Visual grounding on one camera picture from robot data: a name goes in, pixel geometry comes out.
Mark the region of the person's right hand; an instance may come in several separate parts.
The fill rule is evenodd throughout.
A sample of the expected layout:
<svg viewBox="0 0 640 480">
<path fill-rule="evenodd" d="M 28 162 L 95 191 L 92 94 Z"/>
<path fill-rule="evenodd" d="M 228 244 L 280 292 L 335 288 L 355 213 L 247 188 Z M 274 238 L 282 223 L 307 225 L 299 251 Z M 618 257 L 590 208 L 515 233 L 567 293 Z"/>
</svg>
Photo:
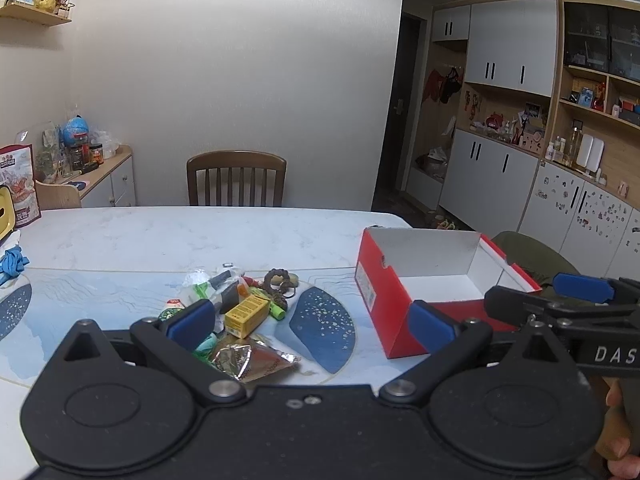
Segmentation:
<svg viewBox="0 0 640 480">
<path fill-rule="evenodd" d="M 630 452 L 631 430 L 624 410 L 624 398 L 620 381 L 605 378 L 608 393 L 602 434 L 597 444 L 598 453 L 606 460 L 612 479 L 635 479 L 639 474 L 639 457 Z"/>
</svg>

